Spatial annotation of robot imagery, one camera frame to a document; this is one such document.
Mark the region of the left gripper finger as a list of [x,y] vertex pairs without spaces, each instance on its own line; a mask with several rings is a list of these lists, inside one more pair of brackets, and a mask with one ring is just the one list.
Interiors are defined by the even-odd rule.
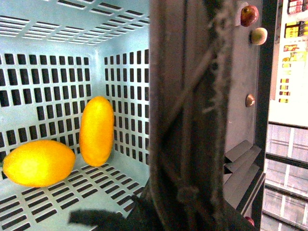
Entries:
[[122,215],[106,210],[75,210],[70,212],[69,224],[96,226],[100,231],[132,231],[134,225]]

